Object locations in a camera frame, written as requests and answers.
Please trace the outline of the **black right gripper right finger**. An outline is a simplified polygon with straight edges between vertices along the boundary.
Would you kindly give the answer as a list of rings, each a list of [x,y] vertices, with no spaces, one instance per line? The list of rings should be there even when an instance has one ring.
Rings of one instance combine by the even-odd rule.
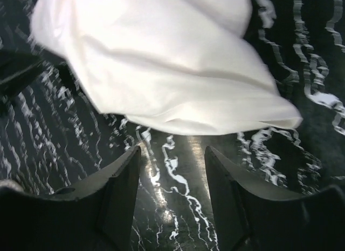
[[[344,189],[271,184],[213,147],[204,154],[220,250],[344,250]]]

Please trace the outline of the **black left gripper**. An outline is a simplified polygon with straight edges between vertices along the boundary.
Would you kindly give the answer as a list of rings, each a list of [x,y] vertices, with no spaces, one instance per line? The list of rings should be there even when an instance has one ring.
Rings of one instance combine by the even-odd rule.
[[[43,60],[34,55],[1,50],[1,116],[15,98],[43,72]]]

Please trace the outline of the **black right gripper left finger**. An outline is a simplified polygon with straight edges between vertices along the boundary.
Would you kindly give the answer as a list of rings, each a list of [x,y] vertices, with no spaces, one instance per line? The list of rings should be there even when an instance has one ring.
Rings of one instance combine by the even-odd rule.
[[[141,149],[51,195],[1,187],[1,250],[128,250]]]

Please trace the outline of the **white Coca-Cola print t-shirt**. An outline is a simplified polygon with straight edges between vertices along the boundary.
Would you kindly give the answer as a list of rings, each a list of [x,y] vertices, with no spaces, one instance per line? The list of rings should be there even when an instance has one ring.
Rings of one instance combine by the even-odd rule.
[[[243,36],[251,0],[37,0],[35,41],[105,114],[179,135],[302,121]]]

